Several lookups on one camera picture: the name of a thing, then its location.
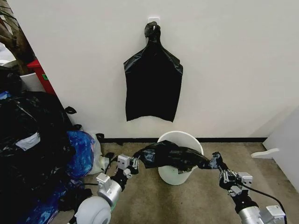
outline beige carpet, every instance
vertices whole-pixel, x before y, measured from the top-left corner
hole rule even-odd
[[[102,144],[103,153],[133,155],[148,143]],[[251,159],[250,154],[262,151],[260,143],[202,143],[204,154],[211,158],[219,151],[228,167],[253,175],[253,188],[277,197],[284,205],[289,224],[299,223],[299,194],[273,160]],[[96,183],[96,175],[85,182]],[[240,224],[235,206],[227,192],[221,189],[218,170],[196,169],[179,186],[171,186],[159,177],[157,168],[145,169],[141,163],[139,175],[128,180],[112,212],[111,224]],[[91,186],[96,194],[97,187]],[[260,208],[276,202],[257,193],[252,199]],[[66,224],[73,212],[60,212],[51,224]]]

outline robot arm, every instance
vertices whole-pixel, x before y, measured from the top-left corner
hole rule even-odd
[[[80,204],[72,224],[108,224],[127,180],[135,174],[138,174],[138,158],[119,155],[115,176],[104,173],[97,176],[98,196],[92,196]]]
[[[260,210],[249,196],[253,177],[245,172],[236,173],[229,169],[220,173],[219,186],[226,189],[235,203],[235,211],[242,224],[278,224],[284,223],[285,213],[277,205]]]

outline white bucket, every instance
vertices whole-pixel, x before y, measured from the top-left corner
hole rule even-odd
[[[159,138],[158,142],[164,140],[171,141],[177,144],[178,146],[194,149],[200,152],[201,154],[204,154],[201,144],[196,140],[196,138],[194,138],[192,135],[186,132],[181,132],[181,131],[167,132]],[[178,169],[172,166],[159,167],[158,171],[162,180],[164,180],[166,183],[171,185],[180,185],[184,183],[192,173],[192,171],[190,171],[190,172],[184,172],[182,174],[179,174]]]

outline hanging black plastic bag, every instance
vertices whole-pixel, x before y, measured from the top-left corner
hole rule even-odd
[[[181,90],[183,66],[163,48],[160,26],[146,25],[146,47],[124,63],[127,81],[127,121],[155,116],[173,121]]]
[[[145,168],[173,166],[179,172],[190,172],[194,166],[200,169],[217,169],[222,161],[219,153],[214,153],[213,158],[209,160],[194,149],[179,147],[167,140],[146,146],[136,152],[133,157],[139,158]]]

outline red box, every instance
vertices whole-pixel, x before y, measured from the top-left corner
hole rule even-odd
[[[41,64],[38,62],[38,60],[34,60],[33,62],[29,63],[27,65],[28,68],[33,69],[36,73],[39,81],[43,85],[43,88],[47,93],[56,95],[50,81],[48,80],[45,72],[43,71],[43,68],[41,67]]]

